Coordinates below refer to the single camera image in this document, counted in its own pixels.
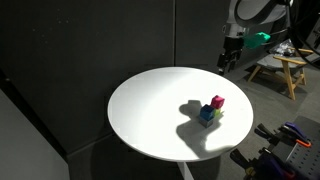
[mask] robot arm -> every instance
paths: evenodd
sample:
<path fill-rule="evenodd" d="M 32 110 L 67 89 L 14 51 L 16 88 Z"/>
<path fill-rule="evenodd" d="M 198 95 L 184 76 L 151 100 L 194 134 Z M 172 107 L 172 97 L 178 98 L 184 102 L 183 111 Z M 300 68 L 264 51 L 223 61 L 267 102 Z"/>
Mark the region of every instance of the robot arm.
<path fill-rule="evenodd" d="M 223 45 L 225 53 L 220 54 L 217 64 L 219 74 L 224 75 L 228 66 L 228 71 L 232 70 L 240 59 L 243 37 L 250 27 L 276 21 L 285 14 L 285 5 L 280 0 L 231 0 Z"/>

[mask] stacked blocks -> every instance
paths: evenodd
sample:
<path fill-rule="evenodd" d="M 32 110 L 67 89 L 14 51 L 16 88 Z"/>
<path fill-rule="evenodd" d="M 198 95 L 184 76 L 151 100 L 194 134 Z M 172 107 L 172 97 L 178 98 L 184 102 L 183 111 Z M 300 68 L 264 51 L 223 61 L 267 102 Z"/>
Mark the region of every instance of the stacked blocks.
<path fill-rule="evenodd" d="M 209 127 L 213 124 L 215 116 L 218 116 L 221 113 L 221 107 L 224 104 L 224 98 L 220 96 L 215 96 L 211 100 L 211 104 L 204 105 L 200 110 L 199 122 L 204 127 Z"/>

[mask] white round table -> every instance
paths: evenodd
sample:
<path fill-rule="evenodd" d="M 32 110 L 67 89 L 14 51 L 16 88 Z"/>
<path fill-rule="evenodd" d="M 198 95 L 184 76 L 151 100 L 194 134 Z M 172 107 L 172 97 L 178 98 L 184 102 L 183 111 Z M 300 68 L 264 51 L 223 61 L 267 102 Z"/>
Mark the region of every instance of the white round table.
<path fill-rule="evenodd" d="M 215 95 L 225 98 L 222 113 L 205 128 L 197 116 Z M 251 129 L 253 111 L 229 80 L 200 69 L 167 67 L 122 83 L 109 100 L 108 117 L 133 149 L 186 168 L 185 162 L 214 158 L 238 145 Z"/>

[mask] blue block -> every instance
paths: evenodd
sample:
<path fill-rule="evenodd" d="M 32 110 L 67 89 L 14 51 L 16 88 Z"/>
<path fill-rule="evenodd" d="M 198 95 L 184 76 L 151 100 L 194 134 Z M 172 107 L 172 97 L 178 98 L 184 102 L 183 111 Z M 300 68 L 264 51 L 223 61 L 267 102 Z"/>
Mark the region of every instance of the blue block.
<path fill-rule="evenodd" d="M 200 117 L 210 121 L 214 118 L 214 108 L 209 105 L 204 105 L 200 110 Z"/>

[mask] pink block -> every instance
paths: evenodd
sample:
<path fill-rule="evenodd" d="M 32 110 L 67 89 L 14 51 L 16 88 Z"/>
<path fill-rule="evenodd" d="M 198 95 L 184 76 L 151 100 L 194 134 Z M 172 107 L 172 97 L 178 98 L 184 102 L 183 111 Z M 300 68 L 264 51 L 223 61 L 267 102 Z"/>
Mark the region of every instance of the pink block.
<path fill-rule="evenodd" d="M 220 109 L 223 106 L 224 98 L 216 95 L 212 98 L 210 106 L 216 109 Z"/>

